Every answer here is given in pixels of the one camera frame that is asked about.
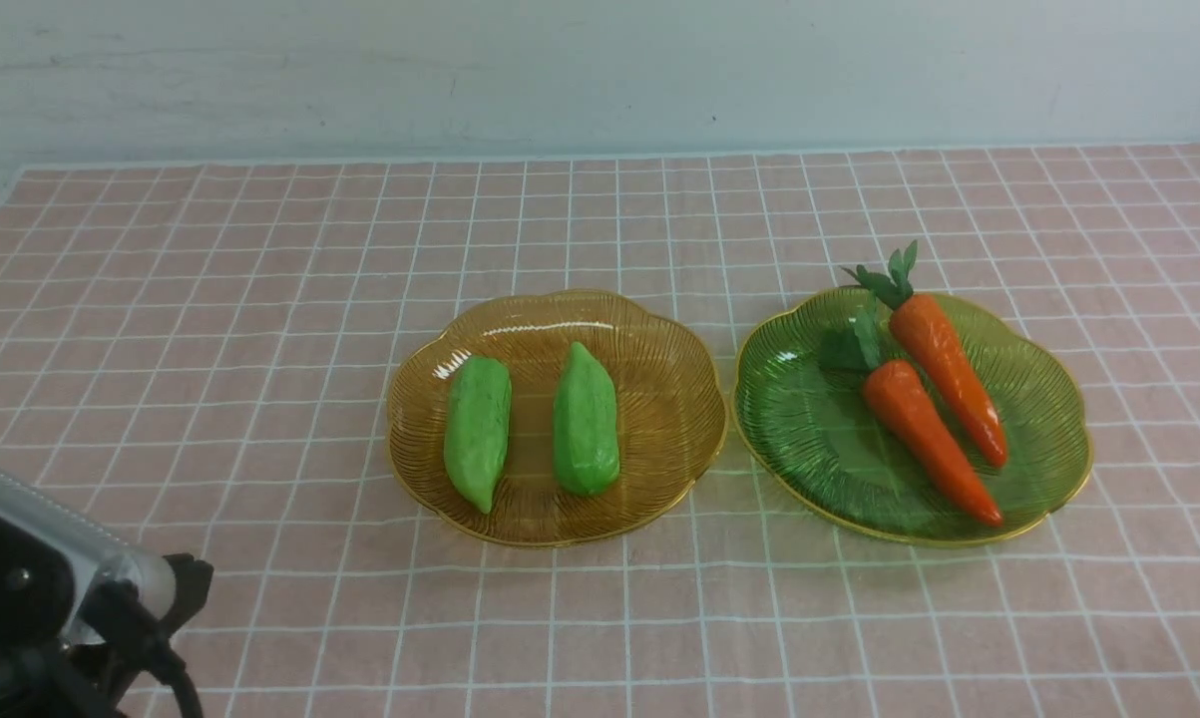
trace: amber glass plate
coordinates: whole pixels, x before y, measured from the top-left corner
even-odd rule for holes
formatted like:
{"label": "amber glass plate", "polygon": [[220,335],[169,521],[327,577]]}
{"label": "amber glass plate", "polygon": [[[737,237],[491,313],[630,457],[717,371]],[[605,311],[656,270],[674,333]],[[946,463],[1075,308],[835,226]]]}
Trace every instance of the amber glass plate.
{"label": "amber glass plate", "polygon": [[[563,491],[551,469],[551,409],[572,341],[604,363],[618,389],[622,475],[590,498]],[[449,383],[472,354],[511,373],[510,445],[487,516],[444,468]],[[473,306],[400,367],[386,412],[395,475],[414,498],[481,539],[535,546],[612,537],[659,517],[719,455],[728,423],[714,361],[694,333],[592,291]]]}
{"label": "amber glass plate", "polygon": [[[1082,395],[1069,372],[985,309],[937,295],[1002,418],[1006,467],[989,467],[942,401],[934,400],[1004,522],[983,527],[938,495],[860,399],[864,377],[826,371],[820,361],[827,330],[848,327],[868,297],[860,289],[822,292],[756,327],[737,358],[737,427],[751,454],[787,490],[856,531],[949,546],[1022,534],[1079,493],[1091,473],[1092,448]],[[887,318],[881,306],[882,327]],[[886,358],[904,355],[882,334]]]}

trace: green leafy top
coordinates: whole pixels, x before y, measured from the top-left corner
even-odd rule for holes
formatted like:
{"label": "green leafy top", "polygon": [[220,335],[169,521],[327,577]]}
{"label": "green leafy top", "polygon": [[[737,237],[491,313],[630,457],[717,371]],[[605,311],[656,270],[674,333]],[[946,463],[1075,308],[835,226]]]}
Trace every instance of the green leafy top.
{"label": "green leafy top", "polygon": [[878,336],[878,310],[875,299],[852,315],[851,327],[826,333],[822,345],[822,367],[870,373],[883,364],[882,340]]}
{"label": "green leafy top", "polygon": [[892,257],[888,257],[887,274],[869,271],[865,264],[856,265],[856,271],[850,268],[842,268],[842,271],[850,274],[858,286],[878,297],[878,301],[896,310],[914,294],[914,287],[910,286],[910,269],[914,269],[914,259],[918,257],[919,241],[916,240],[906,246],[904,255],[900,250],[893,251]]}

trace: orange carrot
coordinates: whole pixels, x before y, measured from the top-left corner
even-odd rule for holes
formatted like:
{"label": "orange carrot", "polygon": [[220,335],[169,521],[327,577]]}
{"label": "orange carrot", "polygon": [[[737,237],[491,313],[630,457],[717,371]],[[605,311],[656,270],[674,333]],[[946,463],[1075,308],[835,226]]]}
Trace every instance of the orange carrot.
{"label": "orange carrot", "polygon": [[967,360],[955,324],[949,322],[941,304],[932,295],[914,294],[910,286],[910,271],[918,253],[919,243],[914,241],[905,255],[893,251],[887,274],[870,273],[864,264],[858,264],[856,271],[846,271],[892,309],[888,319],[892,336],[928,373],[991,467],[1001,468],[1007,463],[1007,435],[1002,432],[995,403]]}
{"label": "orange carrot", "polygon": [[860,388],[870,412],[919,460],[932,485],[950,503],[988,527],[1002,526],[995,497],[942,423],[919,372],[905,359],[883,361],[872,312],[862,309],[852,324],[860,347],[858,363],[870,372]]}

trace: pink checkered tablecloth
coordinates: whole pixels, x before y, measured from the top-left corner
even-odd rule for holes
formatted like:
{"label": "pink checkered tablecloth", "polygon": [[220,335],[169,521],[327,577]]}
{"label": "pink checkered tablecloth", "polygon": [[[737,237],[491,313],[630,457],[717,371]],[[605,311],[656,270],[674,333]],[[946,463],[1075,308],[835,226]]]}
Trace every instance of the pink checkered tablecloth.
{"label": "pink checkered tablecloth", "polygon": [[[755,323],[914,238],[916,283],[1082,383],[1096,473],[1020,539],[838,531],[736,437],[580,549],[484,545],[390,475],[385,379],[472,304],[677,307],[731,385]],[[1200,717],[1200,144],[29,168],[0,465],[217,567],[176,641],[211,716]]]}

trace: white wall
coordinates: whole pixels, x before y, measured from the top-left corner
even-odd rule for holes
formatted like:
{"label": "white wall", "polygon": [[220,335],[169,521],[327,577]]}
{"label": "white wall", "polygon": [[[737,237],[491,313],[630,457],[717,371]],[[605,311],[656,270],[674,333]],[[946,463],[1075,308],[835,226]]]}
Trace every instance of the white wall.
{"label": "white wall", "polygon": [[0,0],[0,164],[1200,139],[1200,0]]}

